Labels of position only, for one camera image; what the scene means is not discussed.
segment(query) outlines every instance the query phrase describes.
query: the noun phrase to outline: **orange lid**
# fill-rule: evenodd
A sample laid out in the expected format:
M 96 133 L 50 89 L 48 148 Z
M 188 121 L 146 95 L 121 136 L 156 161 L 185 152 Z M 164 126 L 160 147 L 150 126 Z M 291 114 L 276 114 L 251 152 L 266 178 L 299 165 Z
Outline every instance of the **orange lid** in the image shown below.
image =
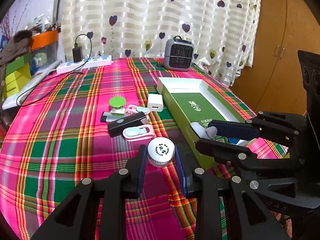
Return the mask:
M 54 43 L 56 41 L 58 41 L 58 30 L 41 33 L 31 38 L 31 41 L 30 41 L 31 51 L 34 51 L 39 48 L 43 48 L 48 44 Z

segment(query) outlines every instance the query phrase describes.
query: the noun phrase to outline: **metal handle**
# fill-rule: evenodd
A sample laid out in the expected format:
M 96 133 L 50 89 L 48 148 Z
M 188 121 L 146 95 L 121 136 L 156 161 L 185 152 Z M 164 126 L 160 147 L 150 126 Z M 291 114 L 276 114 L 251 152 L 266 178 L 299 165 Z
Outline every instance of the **metal handle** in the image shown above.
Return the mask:
M 280 54 L 280 59 L 282 59 L 283 53 L 284 53 L 285 47 L 282 49 L 281 54 Z
M 275 51 L 275 57 L 278 57 L 278 50 L 280 48 L 280 45 L 278 45 L 278 47 L 276 48 L 276 51 Z

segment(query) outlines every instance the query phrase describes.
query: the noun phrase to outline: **portable heater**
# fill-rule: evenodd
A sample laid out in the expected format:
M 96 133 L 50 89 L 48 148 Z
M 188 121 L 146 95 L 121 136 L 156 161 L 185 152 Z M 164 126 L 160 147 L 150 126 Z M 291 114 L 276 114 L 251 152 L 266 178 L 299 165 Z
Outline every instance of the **portable heater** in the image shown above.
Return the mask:
M 192 62 L 193 50 L 194 46 L 191 41 L 185 41 L 180 36 L 169 39 L 165 45 L 164 68 L 188 71 Z

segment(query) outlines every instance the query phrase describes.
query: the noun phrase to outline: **wooden cabinet door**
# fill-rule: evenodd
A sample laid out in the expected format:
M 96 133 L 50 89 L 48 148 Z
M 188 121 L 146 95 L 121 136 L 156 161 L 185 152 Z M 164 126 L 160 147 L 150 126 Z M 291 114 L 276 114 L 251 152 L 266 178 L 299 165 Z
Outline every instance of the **wooden cabinet door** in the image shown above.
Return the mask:
M 306 91 L 298 60 L 299 49 L 320 54 L 320 26 L 303 0 L 287 0 L 282 59 L 278 60 L 256 111 L 305 113 Z
M 253 110 L 276 67 L 275 51 L 284 36 L 286 0 L 261 0 L 252 68 L 244 67 L 230 89 Z

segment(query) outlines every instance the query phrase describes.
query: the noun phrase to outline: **white bottle cap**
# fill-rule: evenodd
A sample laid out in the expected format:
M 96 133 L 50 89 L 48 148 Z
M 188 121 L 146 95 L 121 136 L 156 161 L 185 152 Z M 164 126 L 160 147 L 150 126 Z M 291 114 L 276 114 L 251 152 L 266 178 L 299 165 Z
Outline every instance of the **white bottle cap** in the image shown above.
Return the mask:
M 174 144 L 166 137 L 154 138 L 148 144 L 148 159 L 153 166 L 164 167 L 168 165 L 174 154 Z

